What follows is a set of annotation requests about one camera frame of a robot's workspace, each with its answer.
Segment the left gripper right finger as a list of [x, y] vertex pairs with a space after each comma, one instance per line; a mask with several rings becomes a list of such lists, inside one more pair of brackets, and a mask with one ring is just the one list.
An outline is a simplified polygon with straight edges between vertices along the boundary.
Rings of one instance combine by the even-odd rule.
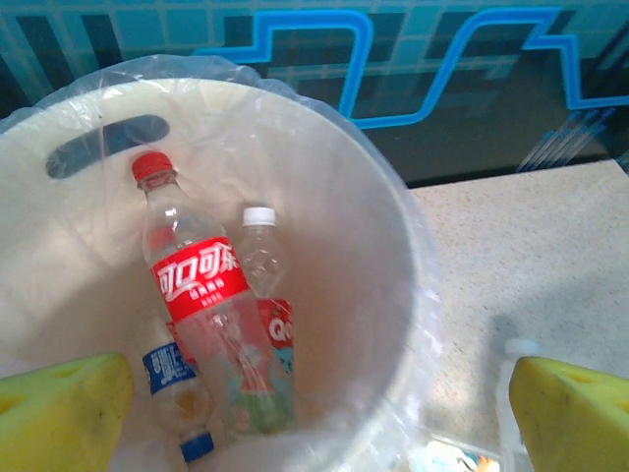
[[542, 357], [516, 362], [509, 400], [536, 471], [626, 471], [628, 380]]

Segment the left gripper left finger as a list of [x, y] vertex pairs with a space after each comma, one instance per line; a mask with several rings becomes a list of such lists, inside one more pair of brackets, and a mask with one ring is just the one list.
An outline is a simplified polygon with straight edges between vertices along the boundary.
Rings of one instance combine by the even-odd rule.
[[105, 471], [133, 399], [133, 375], [122, 353], [3, 378], [1, 469]]

